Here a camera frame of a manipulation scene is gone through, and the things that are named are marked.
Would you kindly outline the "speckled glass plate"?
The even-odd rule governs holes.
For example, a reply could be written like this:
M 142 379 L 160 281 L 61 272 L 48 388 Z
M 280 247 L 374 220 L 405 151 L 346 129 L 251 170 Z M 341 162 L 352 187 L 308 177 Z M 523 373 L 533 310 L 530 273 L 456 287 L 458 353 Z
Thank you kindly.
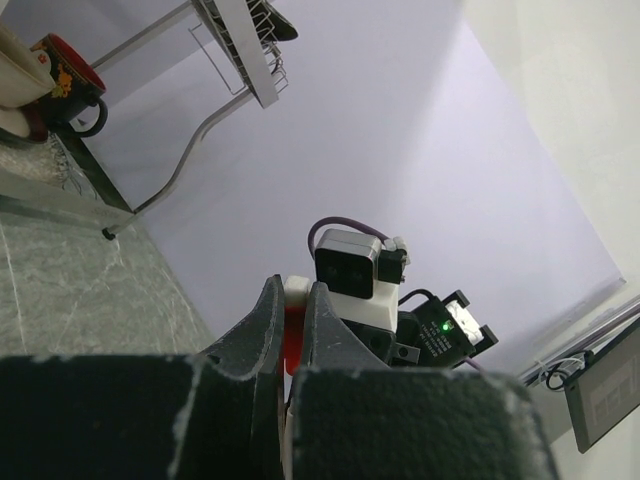
M 1 145 L 1 171 L 64 189 L 74 169 L 56 137 L 24 148 Z

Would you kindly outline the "beige ceramic bowl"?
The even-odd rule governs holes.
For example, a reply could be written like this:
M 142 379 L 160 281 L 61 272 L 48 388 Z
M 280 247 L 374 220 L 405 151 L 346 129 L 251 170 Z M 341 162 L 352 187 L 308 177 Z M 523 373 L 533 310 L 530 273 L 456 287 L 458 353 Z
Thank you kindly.
M 56 83 L 33 52 L 1 25 L 1 106 L 19 108 L 48 94 Z

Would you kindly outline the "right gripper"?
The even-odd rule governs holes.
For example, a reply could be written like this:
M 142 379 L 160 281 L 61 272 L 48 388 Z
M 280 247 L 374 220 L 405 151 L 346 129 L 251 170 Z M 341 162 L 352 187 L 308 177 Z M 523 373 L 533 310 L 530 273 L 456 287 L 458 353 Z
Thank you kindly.
M 390 367 L 415 367 L 420 350 L 400 343 L 392 331 L 350 321 L 351 332 L 383 363 Z

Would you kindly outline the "brown rimmed plate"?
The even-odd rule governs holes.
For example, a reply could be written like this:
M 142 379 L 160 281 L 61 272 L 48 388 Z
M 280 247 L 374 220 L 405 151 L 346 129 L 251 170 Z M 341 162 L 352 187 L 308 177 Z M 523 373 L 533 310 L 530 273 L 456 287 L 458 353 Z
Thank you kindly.
M 30 107 L 1 109 L 1 144 L 28 149 L 45 144 L 49 130 L 38 113 Z

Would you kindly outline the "dark red mug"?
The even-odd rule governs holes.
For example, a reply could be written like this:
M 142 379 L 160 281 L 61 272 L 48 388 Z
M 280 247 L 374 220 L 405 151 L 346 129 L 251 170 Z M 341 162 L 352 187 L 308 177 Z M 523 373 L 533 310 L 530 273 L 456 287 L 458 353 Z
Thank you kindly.
M 108 120 L 103 96 L 106 85 L 84 58 L 59 35 L 49 33 L 31 47 L 41 65 L 48 70 L 55 85 L 50 93 L 34 102 L 44 124 L 51 131 L 62 129 L 88 108 L 98 108 L 98 117 L 79 138 L 100 133 Z

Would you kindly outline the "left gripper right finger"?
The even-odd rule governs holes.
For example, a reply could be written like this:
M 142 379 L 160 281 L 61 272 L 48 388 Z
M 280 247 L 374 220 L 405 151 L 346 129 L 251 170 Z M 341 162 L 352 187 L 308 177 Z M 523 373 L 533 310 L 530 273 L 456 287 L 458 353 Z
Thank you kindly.
M 292 385 L 296 479 L 554 479 L 528 390 L 499 373 L 385 365 L 312 286 Z

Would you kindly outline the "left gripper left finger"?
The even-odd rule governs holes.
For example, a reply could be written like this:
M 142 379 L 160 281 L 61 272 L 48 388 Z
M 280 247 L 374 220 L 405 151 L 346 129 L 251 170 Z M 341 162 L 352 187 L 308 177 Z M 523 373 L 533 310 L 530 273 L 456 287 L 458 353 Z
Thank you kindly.
M 196 354 L 1 360 L 5 479 L 280 479 L 285 294 Z

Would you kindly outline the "metal dish rack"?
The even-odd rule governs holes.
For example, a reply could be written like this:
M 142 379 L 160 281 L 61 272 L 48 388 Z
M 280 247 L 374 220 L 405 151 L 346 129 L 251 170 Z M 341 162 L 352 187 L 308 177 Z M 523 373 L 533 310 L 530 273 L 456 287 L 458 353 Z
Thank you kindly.
M 210 113 L 200 124 L 187 105 L 207 104 L 207 84 L 202 70 L 191 70 L 177 61 L 116 105 L 116 125 L 109 128 L 92 151 L 84 138 L 75 135 L 71 122 L 49 130 L 64 148 L 74 169 L 73 182 L 64 189 L 1 171 L 1 209 L 37 218 L 49 215 L 60 221 L 75 219 L 93 224 L 105 238 L 113 240 L 145 219 L 169 197 L 188 163 L 201 157 L 206 136 L 247 103 L 272 105 L 286 80 L 279 45 L 262 43 L 256 33 L 247 1 L 185 1 L 154 24 L 139 32 L 95 63 L 97 71 L 115 69 L 128 75 L 136 52 L 165 30 L 194 16 L 218 45 L 221 54 L 237 72 L 241 87 L 230 100 Z M 176 154 L 176 165 L 165 184 L 140 205 L 133 207 L 107 174 L 102 159 L 121 154 L 132 165 L 147 166 L 137 181 L 143 185 L 160 161 L 153 154 Z

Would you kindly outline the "dark blue wavy dish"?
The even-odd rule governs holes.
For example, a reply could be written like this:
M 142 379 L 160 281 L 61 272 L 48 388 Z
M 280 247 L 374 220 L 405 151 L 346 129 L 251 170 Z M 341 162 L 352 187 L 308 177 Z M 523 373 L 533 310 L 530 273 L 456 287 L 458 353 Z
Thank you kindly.
M 267 1 L 248 0 L 246 4 L 262 43 L 286 42 L 298 38 L 294 25 Z

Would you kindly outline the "red marker cap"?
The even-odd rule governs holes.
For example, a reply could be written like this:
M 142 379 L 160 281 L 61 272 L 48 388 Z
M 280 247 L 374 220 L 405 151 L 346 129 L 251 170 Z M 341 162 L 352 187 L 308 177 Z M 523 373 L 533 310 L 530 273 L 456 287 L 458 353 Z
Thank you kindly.
M 284 283 L 284 367 L 293 376 L 301 359 L 304 319 L 311 281 L 306 277 L 289 276 Z

